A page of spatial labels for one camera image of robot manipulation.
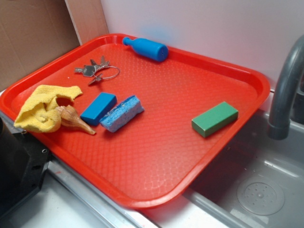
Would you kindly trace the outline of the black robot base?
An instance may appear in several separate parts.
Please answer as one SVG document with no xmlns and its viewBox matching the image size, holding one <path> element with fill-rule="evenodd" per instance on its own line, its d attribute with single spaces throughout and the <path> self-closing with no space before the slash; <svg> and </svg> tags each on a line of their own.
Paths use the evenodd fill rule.
<svg viewBox="0 0 304 228">
<path fill-rule="evenodd" d="M 0 217 L 42 188 L 49 149 L 29 133 L 11 133 L 0 121 Z"/>
</svg>

